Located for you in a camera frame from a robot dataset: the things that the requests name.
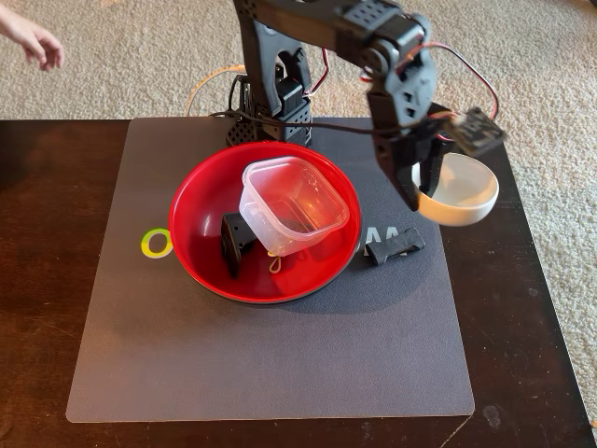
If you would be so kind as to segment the person's hand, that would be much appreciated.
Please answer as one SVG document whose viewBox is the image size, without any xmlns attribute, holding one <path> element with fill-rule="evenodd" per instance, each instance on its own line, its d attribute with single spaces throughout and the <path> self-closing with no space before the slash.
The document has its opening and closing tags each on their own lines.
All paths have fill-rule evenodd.
<svg viewBox="0 0 597 448">
<path fill-rule="evenodd" d="M 4 5 L 1 6 L 1 35 L 19 45 L 28 62 L 36 60 L 40 70 L 62 68 L 64 50 L 58 38 Z"/>
</svg>

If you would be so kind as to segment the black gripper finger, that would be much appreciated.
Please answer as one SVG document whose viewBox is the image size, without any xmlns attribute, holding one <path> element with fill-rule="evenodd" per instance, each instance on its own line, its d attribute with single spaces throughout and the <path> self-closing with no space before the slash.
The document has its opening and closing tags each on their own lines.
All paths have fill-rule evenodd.
<svg viewBox="0 0 597 448">
<path fill-rule="evenodd" d="M 431 141 L 429 157 L 420 163 L 420 191 L 428 197 L 435 194 L 439 184 L 443 158 L 453 150 L 454 144 L 438 138 Z"/>
<path fill-rule="evenodd" d="M 412 166 L 418 162 L 415 138 L 378 136 L 375 138 L 375 157 L 403 202 L 416 212 L 419 199 L 411 175 Z"/>
</svg>

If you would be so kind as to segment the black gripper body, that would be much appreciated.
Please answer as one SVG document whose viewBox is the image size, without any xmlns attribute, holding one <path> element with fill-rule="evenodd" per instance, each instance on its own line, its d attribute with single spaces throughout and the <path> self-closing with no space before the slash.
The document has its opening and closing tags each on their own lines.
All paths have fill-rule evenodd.
<svg viewBox="0 0 597 448">
<path fill-rule="evenodd" d="M 411 60 L 382 58 L 380 70 L 370 70 L 367 93 L 376 134 L 406 134 L 426 116 L 436 86 L 436 69 L 428 49 Z"/>
</svg>

